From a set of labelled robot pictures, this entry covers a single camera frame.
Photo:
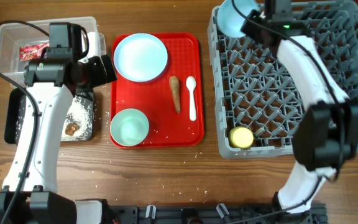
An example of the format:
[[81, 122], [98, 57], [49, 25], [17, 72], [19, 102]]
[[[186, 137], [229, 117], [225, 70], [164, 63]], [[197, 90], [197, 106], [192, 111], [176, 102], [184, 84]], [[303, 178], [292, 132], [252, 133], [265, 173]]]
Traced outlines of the white rice pile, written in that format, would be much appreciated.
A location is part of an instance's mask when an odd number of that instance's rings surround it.
[[[93, 135], [93, 110], [93, 101], [75, 96], [65, 118], [61, 142], [90, 140]], [[70, 123], [76, 123], [80, 127], [73, 136], [65, 134], [65, 129]]]

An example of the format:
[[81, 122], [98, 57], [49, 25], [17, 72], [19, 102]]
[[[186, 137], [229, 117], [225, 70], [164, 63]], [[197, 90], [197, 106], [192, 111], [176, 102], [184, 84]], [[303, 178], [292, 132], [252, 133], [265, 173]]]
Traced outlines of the yellow plastic cup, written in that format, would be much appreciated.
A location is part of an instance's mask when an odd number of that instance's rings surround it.
[[236, 127], [229, 132], [229, 142], [232, 147], [248, 149], [254, 142], [254, 134], [245, 127]]

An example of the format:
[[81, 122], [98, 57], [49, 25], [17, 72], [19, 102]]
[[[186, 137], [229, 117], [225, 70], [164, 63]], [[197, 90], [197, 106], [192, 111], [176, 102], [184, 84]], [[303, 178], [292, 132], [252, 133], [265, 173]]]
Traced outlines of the brown food scrap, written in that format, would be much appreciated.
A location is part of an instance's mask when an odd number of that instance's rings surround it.
[[76, 123], [70, 123], [67, 125], [65, 129], [65, 134], [69, 136], [73, 136], [77, 130], [79, 130], [79, 126]]

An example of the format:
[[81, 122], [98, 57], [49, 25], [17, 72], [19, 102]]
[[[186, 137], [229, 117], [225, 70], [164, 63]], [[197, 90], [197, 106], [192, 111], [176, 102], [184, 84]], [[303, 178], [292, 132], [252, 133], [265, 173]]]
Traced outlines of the mint green bowl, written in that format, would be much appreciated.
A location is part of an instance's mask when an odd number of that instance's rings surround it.
[[150, 129], [149, 120], [140, 110], [134, 108], [118, 112], [111, 120], [110, 134], [114, 142], [125, 147], [140, 144]]

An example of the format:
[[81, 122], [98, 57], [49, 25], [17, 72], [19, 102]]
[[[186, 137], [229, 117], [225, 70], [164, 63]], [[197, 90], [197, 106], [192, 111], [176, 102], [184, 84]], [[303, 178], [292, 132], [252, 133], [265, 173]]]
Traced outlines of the red snack wrapper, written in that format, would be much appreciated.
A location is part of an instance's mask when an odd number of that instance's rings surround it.
[[42, 51], [49, 47], [49, 43], [25, 45], [19, 48], [19, 59], [21, 62], [40, 58]]

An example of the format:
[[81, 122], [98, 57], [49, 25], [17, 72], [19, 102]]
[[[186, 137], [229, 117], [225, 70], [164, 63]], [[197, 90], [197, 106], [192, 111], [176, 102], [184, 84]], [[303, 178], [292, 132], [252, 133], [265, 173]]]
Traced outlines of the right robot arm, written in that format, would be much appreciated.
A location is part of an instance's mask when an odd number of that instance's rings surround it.
[[358, 99], [334, 81], [316, 50], [310, 31], [293, 18], [291, 4], [265, 2], [266, 16], [253, 9], [241, 32], [269, 47], [289, 72], [305, 114], [293, 136], [296, 162], [286, 184], [276, 193], [279, 211], [303, 213], [325, 181], [337, 180], [343, 164], [358, 148]]

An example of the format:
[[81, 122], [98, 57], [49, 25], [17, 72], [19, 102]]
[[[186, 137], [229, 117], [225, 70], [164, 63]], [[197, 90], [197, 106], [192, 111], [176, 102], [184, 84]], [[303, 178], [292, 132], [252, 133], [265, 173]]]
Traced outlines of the light blue bowl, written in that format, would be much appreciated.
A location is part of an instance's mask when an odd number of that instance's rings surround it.
[[[255, 0], [234, 0], [234, 4], [245, 16], [248, 16], [252, 10], [259, 11]], [[231, 0], [225, 0], [220, 5], [216, 20], [220, 31], [224, 35], [232, 38], [245, 36], [241, 31], [241, 27], [246, 20], [235, 10]]]

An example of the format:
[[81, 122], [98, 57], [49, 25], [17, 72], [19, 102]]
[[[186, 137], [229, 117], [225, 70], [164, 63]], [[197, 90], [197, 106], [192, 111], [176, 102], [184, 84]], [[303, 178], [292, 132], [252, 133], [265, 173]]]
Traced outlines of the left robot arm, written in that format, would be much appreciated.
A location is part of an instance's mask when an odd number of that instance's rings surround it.
[[105, 199], [73, 201], [58, 194], [57, 160], [63, 125], [76, 91], [116, 80], [108, 55], [83, 59], [86, 29], [53, 22], [49, 46], [24, 70], [25, 115], [17, 151], [0, 190], [0, 223], [117, 223]]

